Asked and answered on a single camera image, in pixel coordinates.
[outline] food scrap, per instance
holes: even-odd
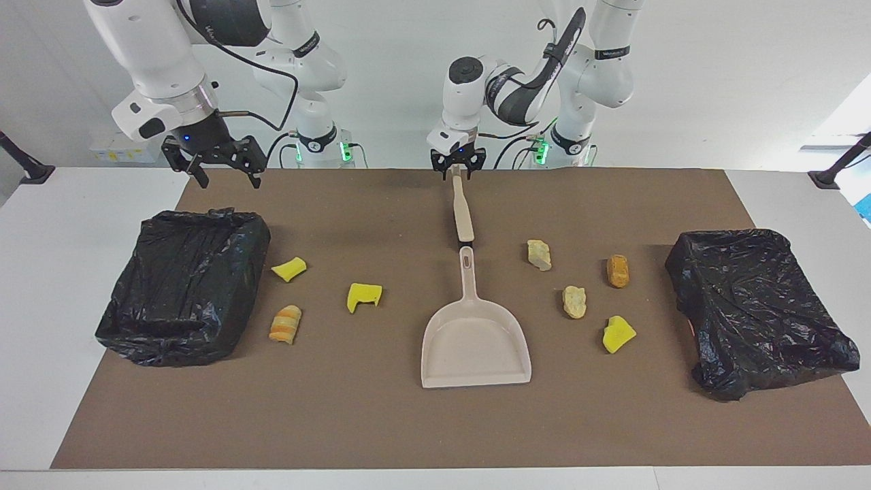
[[[529,240],[526,245],[529,248],[529,261],[532,265],[542,271],[553,267],[550,263],[550,246],[547,243],[541,240]]]
[[[290,282],[291,279],[305,272],[307,267],[306,261],[296,257],[290,262],[273,267],[272,271],[284,279],[284,282]]]
[[[613,354],[635,338],[637,334],[622,316],[612,316],[608,319],[608,326],[604,328],[602,345]]]
[[[287,306],[275,315],[273,319],[272,329],[269,331],[269,338],[275,342],[287,342],[293,345],[296,338],[296,331],[300,327],[300,319],[302,318],[302,310],[299,307],[290,305]]]
[[[587,292],[584,288],[568,286],[563,289],[563,309],[569,316],[578,320],[587,312]]]
[[[357,305],[360,303],[375,303],[381,301],[381,293],[383,288],[375,284],[351,284],[351,289],[348,291],[348,311],[352,314],[357,310]]]
[[[608,259],[608,282],[617,289],[629,284],[629,260],[622,255],[612,255]]]

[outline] yellow sponge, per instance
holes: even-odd
[[[275,315],[273,319],[272,329],[269,331],[269,338],[275,342],[287,342],[294,344],[296,330],[300,327],[300,319],[302,318],[302,310],[297,306],[287,306]]]
[[[288,263],[273,267],[272,271],[284,279],[284,282],[290,282],[291,279],[305,272],[307,268],[306,261],[296,257]]]
[[[608,352],[613,354],[636,335],[635,329],[622,316],[612,316],[608,319],[608,326],[604,328],[602,344]]]
[[[375,303],[381,301],[381,293],[383,288],[375,284],[351,284],[351,289],[348,291],[348,311],[352,314],[357,310],[357,305],[360,303]]]

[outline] black trash bag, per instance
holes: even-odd
[[[692,323],[692,377],[713,398],[799,385],[859,369],[859,350],[828,315],[772,230],[683,233],[665,268]]]
[[[269,239],[263,218],[231,208],[143,221],[97,340],[144,366],[230,355],[251,316]]]

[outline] black cable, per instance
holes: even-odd
[[[366,148],[363,147],[360,143],[348,143],[349,148],[360,148],[360,151],[363,153],[363,165],[366,168],[369,168],[369,160],[366,158]]]
[[[281,131],[281,128],[274,125],[268,119],[259,115],[256,112],[251,111],[229,111],[229,112],[218,112],[218,115],[222,118],[255,118],[263,124],[273,128],[275,131]]]
[[[528,126],[525,126],[523,129],[521,129],[517,133],[509,134],[508,136],[497,136],[495,134],[490,134],[490,133],[479,133],[478,137],[479,138],[490,138],[492,140],[510,140],[511,138],[514,138],[515,136],[520,136],[521,134],[526,133],[527,131],[529,131],[530,129],[532,129],[535,126],[538,126],[538,121],[536,121]]]
[[[283,128],[284,125],[287,123],[287,119],[290,118],[290,110],[294,107],[294,102],[296,101],[296,93],[300,90],[300,80],[298,78],[296,78],[294,75],[292,75],[286,71],[275,70],[274,68],[269,68],[268,66],[264,66],[264,65],[261,65],[259,63],[253,62],[250,59],[245,58],[244,56],[242,56],[240,54],[237,54],[237,53],[234,53],[234,52],[228,50],[223,44],[221,44],[216,39],[211,37],[208,34],[208,32],[201,30],[199,28],[199,26],[195,22],[193,22],[193,19],[191,19],[191,16],[187,15],[187,10],[185,10],[185,6],[181,3],[181,0],[175,0],[175,3],[178,5],[179,11],[181,12],[182,17],[185,18],[187,23],[190,24],[191,27],[193,27],[193,29],[195,31],[197,31],[200,34],[200,36],[202,36],[206,40],[207,43],[209,43],[212,46],[223,51],[225,54],[228,54],[231,57],[238,59],[239,61],[241,61],[242,63],[245,63],[246,65],[251,65],[254,68],[259,68],[263,71],[268,71],[268,72],[274,73],[276,75],[281,75],[282,77],[287,77],[287,78],[290,78],[294,81],[294,91],[291,93],[290,102],[287,103],[287,110],[284,112],[284,117],[281,118],[281,124],[279,124],[278,127],[276,128],[276,131],[280,131],[281,128]],[[275,127],[272,123],[268,123],[268,124],[271,127]]]
[[[296,145],[294,143],[290,143],[289,145],[284,145],[281,148],[279,148],[279,150],[278,150],[278,166],[281,168],[284,168],[284,160],[283,160],[284,159],[284,150],[287,148],[296,148]]]
[[[269,151],[267,152],[267,166],[269,165],[269,159],[272,157],[272,153],[275,151],[275,147],[281,142],[281,140],[285,138],[290,138],[290,134],[282,133],[278,138],[273,141],[273,144],[269,147]]]
[[[493,170],[497,170],[499,168],[499,162],[502,161],[502,157],[505,156],[505,154],[508,152],[508,150],[512,146],[514,146],[515,143],[517,143],[518,141],[524,141],[524,140],[526,140],[526,137],[520,136],[520,137],[514,138],[513,140],[509,141],[508,144],[505,145],[505,148],[503,148],[502,151],[499,153],[499,156],[496,157],[496,163],[493,164]]]
[[[547,130],[551,129],[553,125],[557,123],[557,119],[559,119],[559,117],[555,117],[538,135],[541,136],[542,134],[547,133]]]
[[[538,30],[539,30],[539,31],[543,31],[544,28],[547,27],[548,25],[549,25],[550,28],[553,29],[554,31],[557,29],[557,25],[554,24],[552,20],[550,20],[549,18],[545,17],[545,18],[541,19],[540,21],[538,21]]]
[[[865,155],[865,158],[862,158],[861,160],[857,160],[857,161],[851,163],[850,165],[847,165],[847,166],[844,167],[844,168],[845,168],[845,169],[847,169],[847,168],[853,168],[853,167],[859,165],[860,163],[862,163],[863,161],[867,160],[868,157],[871,157],[871,155]]]
[[[534,147],[530,146],[529,148],[524,148],[524,149],[520,150],[519,152],[517,152],[517,155],[514,156],[514,161],[511,163],[511,170],[517,170],[519,168],[517,166],[517,159],[520,158],[520,155],[522,155],[524,153],[526,153],[528,155],[529,153],[532,153],[533,151],[534,151]],[[526,160],[525,156],[523,157],[523,160],[520,160],[521,167],[523,166],[523,162],[525,160]]]

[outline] white wall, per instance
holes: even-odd
[[[0,127],[47,163],[90,163],[90,135],[111,127],[109,110],[130,91],[129,79],[78,0],[0,3],[0,39],[18,48],[0,54]],[[542,14],[529,0],[309,4],[324,41],[348,61],[347,85],[327,98],[377,167],[429,165],[424,138],[441,112],[453,59],[491,53],[531,68],[547,39],[535,30]],[[601,112],[597,164],[782,165],[871,71],[859,48],[871,32],[867,7],[864,0],[650,0],[631,55],[637,95]],[[197,54],[221,82],[222,109],[279,118],[282,101],[245,66],[209,46]],[[557,103],[554,91],[542,120],[556,115]],[[266,146],[271,134],[261,128],[233,121],[239,136],[250,131]],[[509,128],[486,117],[483,130]],[[499,149],[488,145],[491,159]]]
[[[18,187],[18,181],[24,177],[24,170],[6,152],[0,150],[0,206]]]
[[[871,131],[871,75],[818,127],[806,146],[853,146],[856,134]]]

